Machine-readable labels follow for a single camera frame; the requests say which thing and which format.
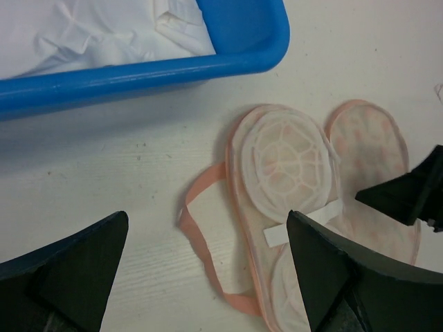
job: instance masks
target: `white paper tag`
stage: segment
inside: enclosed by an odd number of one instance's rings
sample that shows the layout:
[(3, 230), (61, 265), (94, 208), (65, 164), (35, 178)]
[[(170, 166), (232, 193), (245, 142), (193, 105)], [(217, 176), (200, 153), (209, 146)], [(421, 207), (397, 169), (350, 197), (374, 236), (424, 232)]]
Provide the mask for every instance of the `white paper tag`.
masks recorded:
[[(312, 220), (315, 220), (321, 225), (326, 223), (332, 218), (338, 216), (343, 209), (343, 202), (341, 199), (329, 202), (322, 208), (308, 213), (307, 216)], [(277, 225), (275, 227), (267, 228), (263, 231), (264, 237), (270, 248), (281, 246), (282, 244), (289, 243), (288, 231), (286, 229), (286, 223)]]

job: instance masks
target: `white cloth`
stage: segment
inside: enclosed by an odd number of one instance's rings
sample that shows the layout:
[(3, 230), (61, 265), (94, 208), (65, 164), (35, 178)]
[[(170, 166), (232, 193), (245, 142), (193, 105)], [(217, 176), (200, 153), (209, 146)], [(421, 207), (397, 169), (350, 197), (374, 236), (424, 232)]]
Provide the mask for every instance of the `white cloth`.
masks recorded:
[(214, 53), (195, 0), (0, 1), (0, 78)]

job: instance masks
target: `black plastic part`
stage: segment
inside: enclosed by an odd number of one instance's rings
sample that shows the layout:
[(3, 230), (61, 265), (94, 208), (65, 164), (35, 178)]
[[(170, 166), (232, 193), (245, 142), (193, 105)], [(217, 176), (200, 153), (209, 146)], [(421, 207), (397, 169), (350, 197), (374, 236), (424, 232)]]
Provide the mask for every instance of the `black plastic part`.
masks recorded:
[(355, 199), (403, 223), (417, 219), (443, 231), (443, 146), (410, 173), (357, 192)]
[(300, 212), (289, 243), (313, 332), (441, 332), (443, 274), (380, 255)]
[(127, 231), (117, 212), (0, 264), (0, 331), (99, 331)]

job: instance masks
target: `blue plastic tray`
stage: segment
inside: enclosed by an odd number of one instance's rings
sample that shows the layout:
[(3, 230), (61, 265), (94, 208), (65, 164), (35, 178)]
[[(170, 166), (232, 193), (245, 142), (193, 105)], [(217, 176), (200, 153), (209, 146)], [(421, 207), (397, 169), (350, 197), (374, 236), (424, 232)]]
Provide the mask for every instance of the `blue plastic tray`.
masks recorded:
[(259, 73), (289, 45), (282, 0), (197, 0), (216, 55), (0, 80), (0, 120), (128, 98), (162, 86)]

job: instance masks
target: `white wooden surface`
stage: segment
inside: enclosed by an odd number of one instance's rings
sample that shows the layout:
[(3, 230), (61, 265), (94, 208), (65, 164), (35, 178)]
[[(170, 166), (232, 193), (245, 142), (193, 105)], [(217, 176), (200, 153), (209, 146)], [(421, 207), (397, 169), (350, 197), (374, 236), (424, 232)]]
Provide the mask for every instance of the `white wooden surface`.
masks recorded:
[[(0, 123), (0, 261), (125, 210), (130, 231), (102, 331), (265, 331), (216, 296), (175, 228), (185, 188), (222, 160), (234, 119), (275, 102), (324, 122), (362, 98), (394, 115), (412, 166), (443, 143), (433, 91), (443, 83), (441, 0), (286, 5), (291, 45), (268, 73)], [(219, 226), (226, 213), (208, 222)], [(217, 268), (243, 264), (235, 231), (222, 234), (213, 237), (225, 259)], [(442, 249), (443, 235), (426, 229), (419, 265), (443, 271)]]

